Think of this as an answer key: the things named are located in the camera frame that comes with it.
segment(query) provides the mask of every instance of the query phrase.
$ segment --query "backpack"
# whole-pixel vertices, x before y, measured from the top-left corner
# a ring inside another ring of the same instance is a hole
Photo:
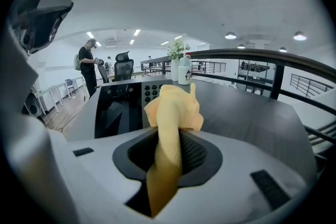
[[[73,63],[73,68],[75,69],[75,70],[79,70],[80,71],[80,60],[79,60],[79,58],[78,58],[78,54],[76,54],[75,55],[75,57],[74,57],[74,59],[73,59],[74,61],[74,63]]]

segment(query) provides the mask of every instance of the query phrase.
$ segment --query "black t-shirt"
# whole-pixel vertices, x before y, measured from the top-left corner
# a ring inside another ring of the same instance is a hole
[[[82,60],[82,59],[91,59],[93,60],[93,56],[92,56],[92,53],[86,49],[86,47],[81,47],[79,52],[78,52],[78,58],[79,60]],[[89,72],[89,71],[95,71],[95,64],[94,63],[83,63],[81,62],[80,63],[80,71],[81,73],[86,73],[86,72]]]

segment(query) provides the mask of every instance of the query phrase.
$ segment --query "white bottle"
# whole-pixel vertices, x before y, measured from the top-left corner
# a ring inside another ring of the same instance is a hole
[[[191,71],[190,53],[187,52],[180,59],[178,66],[179,84],[189,85],[191,83]]]

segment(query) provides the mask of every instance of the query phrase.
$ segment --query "speaker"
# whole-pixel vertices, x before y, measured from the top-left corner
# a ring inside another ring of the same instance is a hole
[[[37,98],[32,92],[30,92],[27,96],[22,112],[24,114],[29,114],[34,117],[39,117],[41,115],[42,110],[40,104],[38,103]]]

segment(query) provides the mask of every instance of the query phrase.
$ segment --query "white vase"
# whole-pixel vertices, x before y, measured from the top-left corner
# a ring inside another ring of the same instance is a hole
[[[178,75],[179,75],[179,59],[174,59],[171,61],[171,72],[172,80],[178,81]]]

